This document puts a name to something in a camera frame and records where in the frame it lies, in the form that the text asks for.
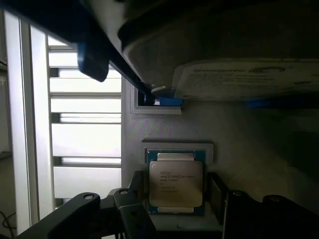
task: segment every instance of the black plastic part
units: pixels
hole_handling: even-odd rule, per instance
[[[78,45],[79,69],[102,82],[109,63],[146,96],[151,91],[115,49],[80,0],[0,0],[0,7],[21,17],[51,36]]]
[[[308,84],[308,81],[297,82]],[[274,97],[264,100],[247,101],[250,108],[270,108],[270,109],[318,109],[319,92],[293,94],[287,96]]]
[[[207,200],[220,225],[224,224],[228,191],[217,173],[207,173]]]
[[[138,92],[138,105],[139,106],[153,106],[155,103],[155,97],[152,95],[151,97],[144,95],[141,92]]]
[[[89,238],[89,222],[100,208],[100,196],[81,193],[18,236],[19,239]]]
[[[266,196],[261,203],[242,191],[227,194],[223,235],[222,232],[157,232],[142,200],[136,196],[144,184],[143,178],[143,172],[135,172],[130,188],[121,188],[103,200],[94,193],[79,194],[17,238],[97,239],[123,233],[128,239],[319,238],[317,215],[282,196]],[[217,212],[221,213],[223,195],[228,189],[215,173],[208,173],[208,181],[210,190],[214,188],[210,191],[210,203],[217,206],[220,203]],[[212,201],[214,194],[219,194],[220,200]]]
[[[230,191],[223,238],[319,238],[319,217],[282,196],[266,196],[260,203]]]
[[[143,204],[120,207],[120,214],[128,239],[156,239],[157,230]]]
[[[129,189],[141,201],[144,199],[144,173],[136,171],[129,185]]]
[[[138,18],[126,22],[119,29],[119,39],[122,43],[122,50],[124,50],[130,43],[137,40],[145,32],[154,31],[163,27],[170,21],[176,20],[181,14],[193,9],[194,7],[206,4],[209,0],[198,1],[183,1],[169,0],[162,4],[148,10]]]

